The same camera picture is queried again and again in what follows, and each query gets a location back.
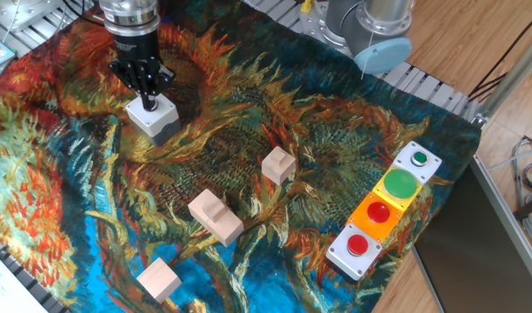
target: white cube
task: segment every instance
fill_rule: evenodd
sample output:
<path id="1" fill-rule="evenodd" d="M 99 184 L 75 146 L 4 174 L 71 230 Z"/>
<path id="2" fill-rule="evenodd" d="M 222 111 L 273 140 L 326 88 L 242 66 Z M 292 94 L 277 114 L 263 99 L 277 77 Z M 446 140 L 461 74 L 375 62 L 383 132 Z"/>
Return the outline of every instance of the white cube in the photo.
<path id="1" fill-rule="evenodd" d="M 162 303 L 181 285 L 181 279 L 161 258 L 157 258 L 136 280 L 159 303 Z"/>
<path id="2" fill-rule="evenodd" d="M 296 160 L 280 147 L 275 147 L 263 160 L 263 175 L 281 185 L 295 170 Z"/>
<path id="3" fill-rule="evenodd" d="M 228 210 L 222 200 L 210 190 L 204 190 L 191 201 L 189 211 L 206 230 L 226 247 L 230 246 L 244 230 L 243 221 L 231 210 Z"/>

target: colorful cloth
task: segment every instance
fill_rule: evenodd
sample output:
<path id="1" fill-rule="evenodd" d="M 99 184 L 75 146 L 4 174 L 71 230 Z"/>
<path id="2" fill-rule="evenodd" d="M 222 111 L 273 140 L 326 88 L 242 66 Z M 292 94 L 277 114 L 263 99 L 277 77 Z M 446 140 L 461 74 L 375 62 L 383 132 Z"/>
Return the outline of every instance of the colorful cloth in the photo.
<path id="1" fill-rule="evenodd" d="M 74 23 L 2 76 L 0 241 L 71 312 L 371 311 L 480 130 L 237 0 L 169 13 L 183 128 L 163 147 L 125 113 L 102 27 Z M 353 282 L 326 249 L 410 140 L 442 166 Z M 276 145 L 297 164 L 281 187 L 261 174 Z M 189 214 L 207 188 L 244 222 L 228 248 Z M 162 306 L 136 280 L 157 257 L 183 281 Z"/>

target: paper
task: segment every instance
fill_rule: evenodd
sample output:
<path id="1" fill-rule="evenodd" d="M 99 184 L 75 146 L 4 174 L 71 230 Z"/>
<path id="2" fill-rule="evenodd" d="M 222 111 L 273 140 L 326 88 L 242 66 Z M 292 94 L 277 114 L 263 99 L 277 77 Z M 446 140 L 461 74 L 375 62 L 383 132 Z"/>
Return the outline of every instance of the paper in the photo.
<path id="1" fill-rule="evenodd" d="M 0 260 L 0 312 L 47 313 Z"/>

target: small green button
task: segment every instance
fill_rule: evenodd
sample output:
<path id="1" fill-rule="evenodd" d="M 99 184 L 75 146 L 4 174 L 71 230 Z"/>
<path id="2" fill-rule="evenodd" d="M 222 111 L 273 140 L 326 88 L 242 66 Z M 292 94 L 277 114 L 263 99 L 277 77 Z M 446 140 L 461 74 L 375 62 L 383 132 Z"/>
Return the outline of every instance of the small green button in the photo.
<path id="1" fill-rule="evenodd" d="M 406 170 L 392 170 L 384 179 L 384 187 L 390 195 L 407 199 L 416 192 L 416 179 Z"/>
<path id="2" fill-rule="evenodd" d="M 416 165 L 416 166 L 423 166 L 428 161 L 428 158 L 426 157 L 426 155 L 424 153 L 416 152 L 413 155 L 413 160 L 412 161 L 413 161 L 413 164 Z"/>

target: wooden floor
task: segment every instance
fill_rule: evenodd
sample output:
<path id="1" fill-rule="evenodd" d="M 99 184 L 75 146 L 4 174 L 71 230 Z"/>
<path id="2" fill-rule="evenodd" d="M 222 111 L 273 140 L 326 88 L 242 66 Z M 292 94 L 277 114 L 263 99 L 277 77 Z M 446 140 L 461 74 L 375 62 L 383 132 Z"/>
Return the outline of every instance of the wooden floor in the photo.
<path id="1" fill-rule="evenodd" d="M 416 0 L 409 62 L 469 94 L 532 20 L 532 0 Z M 532 29 L 490 77 L 511 68 L 532 43 Z M 511 157 L 514 145 L 532 138 L 532 75 L 504 104 L 482 134 L 477 153 L 489 167 Z M 521 166 L 532 162 L 523 158 Z M 511 165 L 491 172 L 509 207 L 517 205 Z M 438 312 L 415 258 L 409 254 L 374 312 Z"/>

